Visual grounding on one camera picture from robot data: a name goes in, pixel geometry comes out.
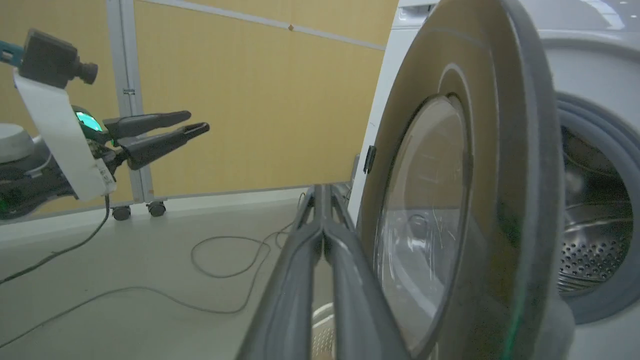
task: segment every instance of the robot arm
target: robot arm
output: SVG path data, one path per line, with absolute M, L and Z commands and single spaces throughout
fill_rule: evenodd
M 62 196 L 88 201 L 108 195 L 124 161 L 138 170 L 209 130 L 203 122 L 136 138 L 189 119 L 188 111 L 108 119 L 106 131 L 96 130 L 79 121 L 65 91 L 75 77 L 92 84 L 97 76 L 98 66 L 81 63 L 75 47 L 31 30 L 24 48 L 0 42 L 0 54 L 16 67 L 15 87 L 40 133 L 31 138 L 16 124 L 0 123 L 0 221 Z

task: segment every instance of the door glass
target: door glass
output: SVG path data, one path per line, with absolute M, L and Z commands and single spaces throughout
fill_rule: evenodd
M 420 351 L 452 280 L 465 194 L 463 115 L 436 97 L 400 145 L 376 239 L 378 276 L 408 348 Z

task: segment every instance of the washing machine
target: washing machine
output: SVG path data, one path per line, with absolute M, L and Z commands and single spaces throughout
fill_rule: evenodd
M 349 214 L 414 358 L 639 357 L 638 16 L 399 2 Z

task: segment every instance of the green light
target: green light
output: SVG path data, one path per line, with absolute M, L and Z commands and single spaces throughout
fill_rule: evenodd
M 100 126 L 100 123 L 98 123 L 93 116 L 83 113 L 81 111 L 76 111 L 76 116 L 78 117 L 78 120 L 80 120 L 84 125 L 87 125 L 93 130 L 102 131 L 102 127 Z

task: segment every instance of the white tape strip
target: white tape strip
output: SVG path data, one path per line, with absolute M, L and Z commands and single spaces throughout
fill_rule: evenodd
M 385 47 L 382 46 L 382 45 L 372 44 L 372 43 L 366 42 L 366 41 L 360 41 L 360 40 L 344 37 L 344 36 L 341 36 L 341 35 L 327 33 L 325 31 L 319 31 L 319 30 L 315 30 L 315 29 L 311 29 L 311 28 L 306 28 L 305 26 L 298 26 L 298 25 L 295 25 L 295 24 L 289 24 L 289 23 L 282 22 L 282 21 L 271 20 L 271 19 L 267 19 L 267 18 L 264 18 L 264 17 L 248 15 L 248 14 L 239 13 L 239 12 L 233 12 L 231 10 L 225 10 L 225 9 L 221 9 L 221 8 L 215 8 L 213 6 L 195 4 L 195 3 L 190 3 L 188 1 L 183 1 L 183 0 L 140 0 L 140 1 L 145 1 L 147 3 L 174 6 L 176 8 L 194 10 L 194 11 L 197 11 L 197 12 L 212 13 L 212 14 L 215 14 L 215 15 L 220 15 L 220 16 L 224 16 L 224 17 L 230 17 L 230 18 L 238 19 L 238 20 L 255 22 L 257 24 L 273 26 L 275 28 L 281 28 L 281 29 L 287 29 L 288 30 L 288 29 L 290 29 L 289 28 L 289 26 L 290 26 L 291 27 L 291 31 L 297 31 L 299 33 L 305 33 L 305 34 L 313 35 L 313 36 L 316 36 L 316 37 L 322 37 L 322 38 L 328 38 L 328 39 L 332 39 L 332 40 L 337 40 L 337 41 L 340 41 L 340 42 L 346 42 L 346 43 L 353 44 L 353 45 L 369 47 L 369 48 L 375 49 L 375 50 L 382 50 L 382 51 L 385 50 Z

